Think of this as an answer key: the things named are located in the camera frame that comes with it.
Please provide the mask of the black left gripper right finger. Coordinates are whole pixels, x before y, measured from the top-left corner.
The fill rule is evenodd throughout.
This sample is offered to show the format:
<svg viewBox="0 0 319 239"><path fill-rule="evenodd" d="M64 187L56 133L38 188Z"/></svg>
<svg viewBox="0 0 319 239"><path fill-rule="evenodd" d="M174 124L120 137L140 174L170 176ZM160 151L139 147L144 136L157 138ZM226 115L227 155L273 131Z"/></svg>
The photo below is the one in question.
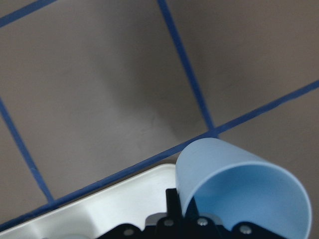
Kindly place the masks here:
<svg viewBox="0 0 319 239"><path fill-rule="evenodd" d="M195 201L195 198L192 198L188 204L186 213L185 213L185 217L187 219L196 219L199 217L199 212L197 209L197 204Z"/></svg>

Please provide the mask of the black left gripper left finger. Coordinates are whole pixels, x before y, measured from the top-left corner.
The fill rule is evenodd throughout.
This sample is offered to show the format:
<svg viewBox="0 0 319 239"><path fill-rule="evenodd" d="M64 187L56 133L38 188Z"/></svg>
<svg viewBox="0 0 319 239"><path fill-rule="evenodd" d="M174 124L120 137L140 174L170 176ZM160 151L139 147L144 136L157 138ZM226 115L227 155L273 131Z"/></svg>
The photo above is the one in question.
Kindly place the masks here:
<svg viewBox="0 0 319 239"><path fill-rule="evenodd" d="M176 188L166 189L167 216L172 219L182 218L181 204Z"/></svg>

